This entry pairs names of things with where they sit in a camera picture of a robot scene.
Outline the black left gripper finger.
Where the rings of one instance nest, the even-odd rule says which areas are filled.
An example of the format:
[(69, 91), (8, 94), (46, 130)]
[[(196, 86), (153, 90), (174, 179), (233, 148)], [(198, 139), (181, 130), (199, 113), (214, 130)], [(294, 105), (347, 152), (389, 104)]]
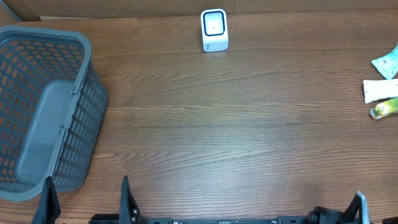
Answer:
[(139, 207), (132, 196), (128, 176), (125, 175), (121, 187), (121, 200), (119, 211), (120, 224), (138, 224), (140, 220)]
[(31, 221), (31, 224), (55, 224), (61, 214), (60, 203), (55, 190), (52, 177), (44, 180), (38, 209)]

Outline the white tube with gold cap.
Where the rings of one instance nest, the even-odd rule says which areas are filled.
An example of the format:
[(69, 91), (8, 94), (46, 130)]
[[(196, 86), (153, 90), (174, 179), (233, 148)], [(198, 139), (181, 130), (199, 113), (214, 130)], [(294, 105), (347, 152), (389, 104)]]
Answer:
[(364, 102), (384, 100), (397, 97), (397, 79), (364, 80)]

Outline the teal wet wipes pack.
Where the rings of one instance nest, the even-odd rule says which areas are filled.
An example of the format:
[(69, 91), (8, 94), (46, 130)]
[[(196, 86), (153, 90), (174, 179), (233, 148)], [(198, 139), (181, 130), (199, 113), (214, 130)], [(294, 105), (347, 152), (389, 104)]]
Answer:
[(387, 55), (371, 61), (376, 70), (387, 80), (397, 74), (397, 47)]

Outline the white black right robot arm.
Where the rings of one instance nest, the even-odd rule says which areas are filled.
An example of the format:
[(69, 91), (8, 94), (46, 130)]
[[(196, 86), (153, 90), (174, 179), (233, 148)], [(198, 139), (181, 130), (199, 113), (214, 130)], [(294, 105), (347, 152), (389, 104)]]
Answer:
[(368, 212), (366, 197), (360, 191), (352, 199), (348, 208), (341, 212), (316, 206), (303, 221), (304, 224), (373, 224)]

